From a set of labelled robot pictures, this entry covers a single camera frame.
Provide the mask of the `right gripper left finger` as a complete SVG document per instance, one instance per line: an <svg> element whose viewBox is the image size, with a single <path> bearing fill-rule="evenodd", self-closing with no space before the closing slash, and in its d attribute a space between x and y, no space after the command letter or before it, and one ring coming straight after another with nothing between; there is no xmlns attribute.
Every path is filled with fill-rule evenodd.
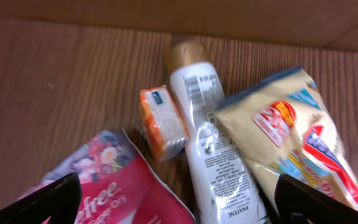
<svg viewBox="0 0 358 224"><path fill-rule="evenodd" d="M74 223L81 199L79 177L70 173L0 210L0 224Z"/></svg>

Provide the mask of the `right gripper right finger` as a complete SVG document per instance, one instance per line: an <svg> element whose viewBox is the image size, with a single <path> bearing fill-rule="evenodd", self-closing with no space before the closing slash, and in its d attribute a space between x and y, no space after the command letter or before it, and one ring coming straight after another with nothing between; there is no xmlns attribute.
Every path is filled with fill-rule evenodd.
<svg viewBox="0 0 358 224"><path fill-rule="evenodd" d="M358 211L282 174L274 194L282 223L358 223Z"/></svg>

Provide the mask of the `red purple Carefree pack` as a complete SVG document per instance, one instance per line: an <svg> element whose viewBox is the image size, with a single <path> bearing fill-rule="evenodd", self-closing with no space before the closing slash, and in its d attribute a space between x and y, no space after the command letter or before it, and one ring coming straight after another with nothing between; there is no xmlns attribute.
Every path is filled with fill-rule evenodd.
<svg viewBox="0 0 358 224"><path fill-rule="evenodd" d="M69 173L76 173L81 183L78 224L195 222L124 131L101 131L23 195Z"/></svg>

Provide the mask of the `white tube gold cap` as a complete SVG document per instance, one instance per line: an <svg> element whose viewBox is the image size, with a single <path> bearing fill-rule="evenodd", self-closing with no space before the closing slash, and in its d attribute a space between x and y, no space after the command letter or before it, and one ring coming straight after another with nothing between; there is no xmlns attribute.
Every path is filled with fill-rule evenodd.
<svg viewBox="0 0 358 224"><path fill-rule="evenodd" d="M270 223L238 147L216 119L225 94L205 48L182 42L169 51L166 66L189 134L185 152L201 223Z"/></svg>

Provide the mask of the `yellow snack chip bag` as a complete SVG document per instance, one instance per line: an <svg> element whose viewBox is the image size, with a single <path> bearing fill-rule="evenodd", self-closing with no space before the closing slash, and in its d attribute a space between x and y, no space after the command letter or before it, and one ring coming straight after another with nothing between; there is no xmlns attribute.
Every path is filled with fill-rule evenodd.
<svg viewBox="0 0 358 224"><path fill-rule="evenodd" d="M358 181L314 80L295 67L220 102L229 133L268 200L288 174L358 211Z"/></svg>

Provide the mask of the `orange small packet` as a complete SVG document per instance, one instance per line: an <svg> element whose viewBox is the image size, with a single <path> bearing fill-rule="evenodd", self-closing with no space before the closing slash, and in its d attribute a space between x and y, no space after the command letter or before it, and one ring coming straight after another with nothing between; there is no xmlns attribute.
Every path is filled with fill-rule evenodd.
<svg viewBox="0 0 358 224"><path fill-rule="evenodd" d="M140 114L155 160L175 157L189 141L188 131L165 85L141 90Z"/></svg>

